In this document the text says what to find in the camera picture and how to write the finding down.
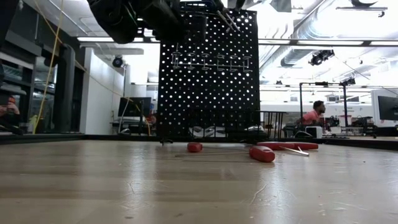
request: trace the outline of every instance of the floor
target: floor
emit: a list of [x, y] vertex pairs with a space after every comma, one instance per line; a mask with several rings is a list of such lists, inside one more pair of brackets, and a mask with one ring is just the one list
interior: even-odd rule
[[242, 145], [185, 147], [0, 146], [0, 223], [397, 223], [398, 152], [320, 146], [263, 164]]

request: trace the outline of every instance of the monitor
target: monitor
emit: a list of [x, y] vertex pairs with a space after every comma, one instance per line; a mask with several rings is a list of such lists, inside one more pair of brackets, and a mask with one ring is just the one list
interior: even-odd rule
[[149, 116], [150, 113], [150, 97], [129, 97], [130, 100], [122, 97], [120, 98], [119, 113], [118, 116], [121, 117], [141, 117], [141, 103], [143, 103], [143, 115]]
[[398, 121], [398, 98], [378, 96], [380, 120]]

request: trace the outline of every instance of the pole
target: pole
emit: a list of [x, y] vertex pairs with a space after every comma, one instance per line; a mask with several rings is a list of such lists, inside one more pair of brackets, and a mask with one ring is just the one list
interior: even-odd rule
[[300, 120], [303, 120], [303, 83], [300, 83]]
[[345, 126], [348, 127], [348, 117], [347, 117], [347, 94], [346, 94], [346, 85], [343, 84], [343, 98], [344, 98], [344, 119]]

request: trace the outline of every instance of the ceiling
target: ceiling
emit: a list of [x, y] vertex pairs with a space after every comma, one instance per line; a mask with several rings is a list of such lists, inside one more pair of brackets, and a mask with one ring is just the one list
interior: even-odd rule
[[[33, 8], [37, 8], [35, 1], [43, 10], [45, 17], [58, 24], [61, 0], [24, 0]], [[285, 12], [283, 7], [276, 7], [277, 1], [280, 3], [291, 1], [291, 12]], [[234, 2], [235, 0], [228, 0], [228, 5], [234, 7]], [[245, 5], [249, 10], [258, 12], [259, 38], [398, 39], [398, 27], [388, 25], [398, 19], [398, 1], [379, 0], [374, 5], [374, 7], [388, 7], [384, 17], [378, 17], [380, 14], [378, 11], [336, 9], [351, 6], [349, 0], [247, 0]], [[86, 0], [65, 0], [63, 11], [65, 18], [62, 29], [70, 35], [107, 36], [95, 21]], [[145, 57], [159, 54], [158, 51], [148, 50], [142, 44], [96, 44], [96, 48], [98, 48], [97, 54], [108, 61], [113, 55], [123, 53], [122, 49], [143, 49]], [[316, 50], [320, 49], [259, 46], [261, 83], [273, 85], [277, 80], [283, 84], [312, 81], [340, 82], [355, 76], [357, 83], [361, 85], [388, 85], [391, 84], [389, 80], [394, 78], [392, 73], [398, 69], [396, 67], [398, 49], [395, 48], [338, 47], [334, 48], [336, 57], [320, 66], [311, 66], [308, 61]], [[285, 66], [281, 61], [288, 62], [289, 66]], [[155, 79], [157, 74], [151, 71], [149, 76]]]

